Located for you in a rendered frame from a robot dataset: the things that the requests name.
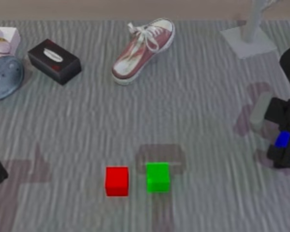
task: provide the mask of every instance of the white logo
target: white logo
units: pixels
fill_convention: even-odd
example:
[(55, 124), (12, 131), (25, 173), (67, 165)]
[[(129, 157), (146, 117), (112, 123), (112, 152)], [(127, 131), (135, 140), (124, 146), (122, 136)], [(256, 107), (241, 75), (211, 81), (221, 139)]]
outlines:
[(44, 55), (46, 55), (48, 58), (50, 58), (51, 60), (53, 60), (54, 62), (62, 62), (63, 61), (63, 58), (61, 56), (59, 56), (57, 53), (47, 49), (47, 48), (44, 48)]

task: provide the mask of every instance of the red sneaker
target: red sneaker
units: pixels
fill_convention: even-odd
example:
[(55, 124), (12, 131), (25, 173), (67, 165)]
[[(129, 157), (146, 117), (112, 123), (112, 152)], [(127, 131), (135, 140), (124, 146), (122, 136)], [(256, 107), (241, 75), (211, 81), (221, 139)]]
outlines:
[(120, 85), (130, 84), (154, 55), (170, 47), (175, 26), (168, 19), (157, 19), (150, 24), (134, 27), (128, 24), (132, 40), (112, 67), (114, 80)]

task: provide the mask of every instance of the white square base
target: white square base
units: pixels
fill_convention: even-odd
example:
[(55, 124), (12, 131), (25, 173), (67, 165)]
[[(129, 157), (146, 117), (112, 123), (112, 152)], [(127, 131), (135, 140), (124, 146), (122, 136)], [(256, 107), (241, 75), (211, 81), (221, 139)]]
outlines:
[(15, 55), (20, 44), (20, 35), (17, 28), (0, 27), (0, 37), (5, 38), (11, 44), (11, 55)]
[(277, 49), (261, 28), (257, 29), (256, 37), (252, 43), (246, 43), (242, 40), (242, 30), (243, 27), (237, 27), (220, 32), (240, 59)]

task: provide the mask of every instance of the cube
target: cube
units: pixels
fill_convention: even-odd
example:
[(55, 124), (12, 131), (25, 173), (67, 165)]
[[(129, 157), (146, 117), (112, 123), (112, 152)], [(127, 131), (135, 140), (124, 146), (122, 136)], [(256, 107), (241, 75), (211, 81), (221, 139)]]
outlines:
[(17, 28), (0, 27), (0, 37), (7, 40), (11, 45), (11, 55), (15, 55), (16, 50), (20, 44), (20, 35)]
[(146, 181), (148, 192), (168, 192), (171, 183), (169, 163), (146, 163)]
[(109, 197), (127, 197), (129, 194), (128, 167), (106, 167), (105, 191)]
[(82, 71), (78, 57), (50, 39), (28, 51), (31, 64), (60, 85), (65, 85)]

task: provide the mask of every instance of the white shoelace bow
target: white shoelace bow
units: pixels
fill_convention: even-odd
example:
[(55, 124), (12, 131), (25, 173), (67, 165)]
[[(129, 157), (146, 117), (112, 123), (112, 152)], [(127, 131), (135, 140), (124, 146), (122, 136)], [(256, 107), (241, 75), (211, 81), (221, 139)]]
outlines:
[[(163, 29), (155, 26), (142, 26), (142, 27), (135, 27), (132, 23), (128, 24), (129, 32), (131, 34), (135, 34), (136, 36), (139, 36), (139, 39), (137, 41), (137, 45), (133, 48), (131, 55), (132, 56), (140, 47), (142, 43), (145, 42), (147, 48), (153, 52), (156, 53), (159, 51), (159, 44), (155, 40), (155, 36), (159, 35)], [(151, 42), (155, 45), (155, 48), (152, 48), (148, 42)]]

